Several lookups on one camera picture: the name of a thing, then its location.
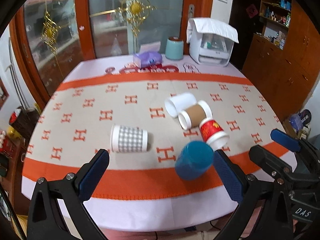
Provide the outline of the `white countertop appliance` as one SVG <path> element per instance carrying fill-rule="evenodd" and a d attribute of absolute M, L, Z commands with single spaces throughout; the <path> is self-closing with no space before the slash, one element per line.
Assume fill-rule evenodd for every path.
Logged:
<path fill-rule="evenodd" d="M 231 58 L 235 42 L 216 34 L 200 34 L 193 28 L 189 54 L 198 64 L 225 67 Z"/>

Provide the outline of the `grey checked paper cup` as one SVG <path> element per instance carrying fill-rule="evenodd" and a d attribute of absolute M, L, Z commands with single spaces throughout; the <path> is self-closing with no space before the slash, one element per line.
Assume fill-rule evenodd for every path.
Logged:
<path fill-rule="evenodd" d="M 117 153 L 136 153 L 148 150 L 146 130 L 114 124 L 110 134 L 111 150 Z"/>

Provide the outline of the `blue plastic cup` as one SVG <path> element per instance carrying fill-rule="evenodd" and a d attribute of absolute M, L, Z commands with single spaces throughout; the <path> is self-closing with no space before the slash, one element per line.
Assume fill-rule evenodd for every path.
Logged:
<path fill-rule="evenodd" d="M 177 175 L 183 180 L 202 176 L 213 163 L 213 149 L 202 141 L 191 141 L 183 148 L 175 164 Z"/>

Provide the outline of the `teal canister brown lid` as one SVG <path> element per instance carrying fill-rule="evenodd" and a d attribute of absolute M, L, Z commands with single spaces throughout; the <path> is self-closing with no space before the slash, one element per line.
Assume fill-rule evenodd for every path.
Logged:
<path fill-rule="evenodd" d="M 183 47 L 182 39 L 176 36 L 169 37 L 165 48 L 165 57 L 176 61 L 183 59 Z"/>

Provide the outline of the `pink printed tablecloth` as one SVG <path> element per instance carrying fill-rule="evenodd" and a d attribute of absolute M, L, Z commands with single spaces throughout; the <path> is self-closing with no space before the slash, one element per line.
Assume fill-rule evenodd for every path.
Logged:
<path fill-rule="evenodd" d="M 153 67 L 148 71 L 135 68 L 130 56 L 117 56 L 81 62 L 63 83 L 70 79 L 83 80 L 105 75 L 136 73 L 190 73 L 244 77 L 231 64 L 225 67 L 198 65 L 188 56 L 177 62 L 165 60 L 160 67 Z M 203 208 L 194 207 L 193 204 L 198 200 L 206 202 L 213 193 L 213 189 L 210 189 L 185 196 L 150 200 L 115 200 L 95 198 L 92 195 L 92 198 L 85 202 L 85 207 L 94 221 L 104 229 L 166 230 L 201 223 Z"/>

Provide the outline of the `red paper cup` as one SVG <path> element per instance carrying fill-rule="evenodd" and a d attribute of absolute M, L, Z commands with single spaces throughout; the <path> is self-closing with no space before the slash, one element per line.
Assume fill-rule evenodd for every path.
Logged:
<path fill-rule="evenodd" d="M 229 140 L 229 135 L 213 118 L 205 118 L 199 124 L 203 141 L 214 151 L 222 149 Z"/>

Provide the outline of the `brown sleeve paper cup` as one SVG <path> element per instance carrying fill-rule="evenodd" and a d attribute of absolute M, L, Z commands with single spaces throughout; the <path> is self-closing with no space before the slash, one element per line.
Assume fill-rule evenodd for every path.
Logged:
<path fill-rule="evenodd" d="M 185 130 L 197 127 L 205 118 L 212 117 L 212 110 L 208 103 L 199 100 L 196 104 L 182 110 L 178 114 L 180 126 Z"/>

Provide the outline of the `wooden glass sliding door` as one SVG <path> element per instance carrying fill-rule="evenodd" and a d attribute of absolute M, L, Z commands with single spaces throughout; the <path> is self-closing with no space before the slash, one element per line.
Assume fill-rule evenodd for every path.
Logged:
<path fill-rule="evenodd" d="M 143 44 L 185 38 L 213 0 L 26 0 L 9 24 L 9 49 L 34 100 L 44 107 L 82 61 L 133 54 Z"/>

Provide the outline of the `brown wooden cabinet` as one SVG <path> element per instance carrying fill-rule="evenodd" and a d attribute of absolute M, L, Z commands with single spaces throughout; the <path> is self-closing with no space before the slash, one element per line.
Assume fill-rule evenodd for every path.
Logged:
<path fill-rule="evenodd" d="M 255 34 L 242 73 L 279 121 L 298 112 L 319 76 L 319 33 L 296 0 L 261 0 L 263 33 Z"/>

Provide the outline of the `white cloth on appliance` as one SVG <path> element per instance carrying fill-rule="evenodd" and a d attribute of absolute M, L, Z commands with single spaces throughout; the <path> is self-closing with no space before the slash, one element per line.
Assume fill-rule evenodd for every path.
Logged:
<path fill-rule="evenodd" d="M 193 28 L 200 34 L 216 34 L 239 43 L 238 32 L 229 24 L 207 17 L 190 18 L 187 24 L 186 43 L 191 42 Z"/>

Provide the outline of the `orange beige H-pattern cloth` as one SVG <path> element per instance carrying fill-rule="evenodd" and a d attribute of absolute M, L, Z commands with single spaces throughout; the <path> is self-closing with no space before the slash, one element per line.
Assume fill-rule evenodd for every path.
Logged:
<path fill-rule="evenodd" d="M 97 151 L 110 152 L 110 164 L 93 196 L 115 200 L 163 199 L 221 185 L 210 168 L 200 178 L 182 180 L 174 166 L 182 148 L 201 140 L 198 128 L 183 130 L 164 106 L 170 96 L 189 92 L 210 106 L 213 118 L 229 135 L 224 152 L 245 173 L 258 170 L 249 149 L 264 146 L 290 165 L 292 152 L 270 138 L 281 123 L 267 101 L 244 77 L 190 73 L 136 73 L 68 80 L 42 112 L 27 148 L 22 193 L 30 197 L 38 178 L 62 179 L 77 172 Z M 148 150 L 111 150 L 112 126 L 148 132 Z"/>

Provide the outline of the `white paper cup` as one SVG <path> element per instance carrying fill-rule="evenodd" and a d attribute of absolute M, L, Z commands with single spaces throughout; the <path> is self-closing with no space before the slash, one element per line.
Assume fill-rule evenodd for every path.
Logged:
<path fill-rule="evenodd" d="M 164 106 L 167 113 L 171 117 L 176 118 L 182 110 L 185 110 L 196 103 L 197 100 L 195 96 L 191 93 L 185 92 L 165 99 Z"/>

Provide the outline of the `purple tissue pack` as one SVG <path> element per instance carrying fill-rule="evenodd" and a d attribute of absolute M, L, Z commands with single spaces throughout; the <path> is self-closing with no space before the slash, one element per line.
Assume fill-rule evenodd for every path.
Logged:
<path fill-rule="evenodd" d="M 162 63 L 162 55 L 156 51 L 136 53 L 133 54 L 133 62 L 138 68 L 146 68 Z"/>

